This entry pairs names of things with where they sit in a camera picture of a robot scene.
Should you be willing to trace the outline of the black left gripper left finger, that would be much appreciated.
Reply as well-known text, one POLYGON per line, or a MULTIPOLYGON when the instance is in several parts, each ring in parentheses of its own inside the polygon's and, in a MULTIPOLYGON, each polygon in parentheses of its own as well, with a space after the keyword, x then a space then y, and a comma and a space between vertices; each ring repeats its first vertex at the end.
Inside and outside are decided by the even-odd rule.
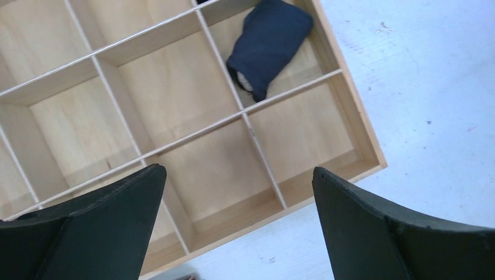
POLYGON ((1 222, 2 279, 138 279, 166 183, 152 164, 1 222))

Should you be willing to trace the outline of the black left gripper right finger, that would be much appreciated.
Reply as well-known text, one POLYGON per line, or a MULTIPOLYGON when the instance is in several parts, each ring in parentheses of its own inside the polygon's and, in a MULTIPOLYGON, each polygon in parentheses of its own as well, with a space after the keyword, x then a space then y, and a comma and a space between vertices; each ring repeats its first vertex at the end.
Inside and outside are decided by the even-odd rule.
POLYGON ((494 229, 401 206, 323 167, 312 188, 335 279, 493 279, 494 229))

